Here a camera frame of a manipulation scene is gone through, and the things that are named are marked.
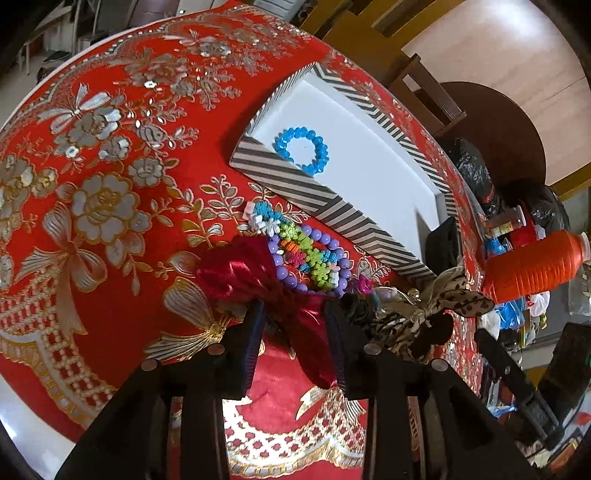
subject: red satin bow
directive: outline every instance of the red satin bow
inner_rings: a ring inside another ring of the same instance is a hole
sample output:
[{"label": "red satin bow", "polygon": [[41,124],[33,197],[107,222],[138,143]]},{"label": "red satin bow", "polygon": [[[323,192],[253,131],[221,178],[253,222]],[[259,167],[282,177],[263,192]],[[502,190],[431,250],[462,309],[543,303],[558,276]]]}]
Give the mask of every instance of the red satin bow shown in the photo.
[{"label": "red satin bow", "polygon": [[237,236],[229,245],[202,256],[197,283],[211,300],[265,302],[267,313],[287,332],[306,376],[321,388],[330,388],[335,371],[322,319],[325,296],[283,288],[262,236]]}]

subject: round wooden table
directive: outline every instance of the round wooden table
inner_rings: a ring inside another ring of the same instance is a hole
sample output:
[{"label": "round wooden table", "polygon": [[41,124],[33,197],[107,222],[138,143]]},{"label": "round wooden table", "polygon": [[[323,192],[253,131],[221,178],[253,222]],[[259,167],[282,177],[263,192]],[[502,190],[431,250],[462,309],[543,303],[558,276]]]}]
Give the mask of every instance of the round wooden table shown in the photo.
[{"label": "round wooden table", "polygon": [[546,159],[542,140],[527,114],[501,92],[472,82],[442,84],[467,117],[440,140],[461,137],[480,153],[496,186],[512,180],[545,183]]}]

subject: orange spool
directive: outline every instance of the orange spool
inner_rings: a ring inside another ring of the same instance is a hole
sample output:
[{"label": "orange spool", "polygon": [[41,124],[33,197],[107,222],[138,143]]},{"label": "orange spool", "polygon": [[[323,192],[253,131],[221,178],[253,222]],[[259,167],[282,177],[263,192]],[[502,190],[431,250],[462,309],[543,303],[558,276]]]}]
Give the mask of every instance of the orange spool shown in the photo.
[{"label": "orange spool", "polygon": [[547,290],[571,280],[591,259],[585,233],[560,230],[552,235],[486,261],[483,292],[503,303]]}]

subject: white tray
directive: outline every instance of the white tray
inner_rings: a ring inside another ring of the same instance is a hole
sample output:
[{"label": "white tray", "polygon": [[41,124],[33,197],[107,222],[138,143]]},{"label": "white tray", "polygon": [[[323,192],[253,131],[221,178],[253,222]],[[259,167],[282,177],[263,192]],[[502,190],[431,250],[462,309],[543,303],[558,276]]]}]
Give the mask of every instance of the white tray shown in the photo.
[{"label": "white tray", "polygon": [[[274,102],[251,135],[273,150],[277,135],[290,127],[313,129],[328,146],[330,160],[314,179],[424,261],[427,235],[447,212],[443,194],[408,152],[313,72]],[[294,139],[287,148],[296,164],[314,158],[310,140]]]}]

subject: purple beaded bracelet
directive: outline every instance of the purple beaded bracelet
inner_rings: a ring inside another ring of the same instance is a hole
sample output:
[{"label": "purple beaded bracelet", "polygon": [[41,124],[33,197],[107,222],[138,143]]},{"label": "purple beaded bracelet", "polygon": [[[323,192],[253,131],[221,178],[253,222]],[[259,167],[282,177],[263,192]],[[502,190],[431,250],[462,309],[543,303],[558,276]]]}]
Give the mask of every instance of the purple beaded bracelet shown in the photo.
[{"label": "purple beaded bracelet", "polygon": [[[318,229],[312,229],[310,225],[303,225],[301,227],[301,230],[312,240],[317,241],[322,245],[326,245],[328,250],[336,254],[338,259],[337,265],[340,267],[339,283],[335,288],[328,292],[328,295],[335,296],[338,299],[341,298],[345,294],[345,289],[347,288],[347,285],[349,283],[348,279],[351,278],[350,268],[353,265],[353,262],[348,258],[345,258],[345,250],[339,247],[339,241],[336,238],[331,238],[328,233],[322,233]],[[283,257],[277,253],[277,251],[279,250],[279,241],[279,235],[273,235],[269,239],[268,243],[269,252],[273,256],[273,261],[275,263],[275,266],[277,267],[277,278],[281,280],[286,287],[293,288],[302,293],[308,292],[325,295],[326,292],[324,290],[309,290],[306,284],[299,283],[295,276],[290,275],[287,268],[283,265]]]}]

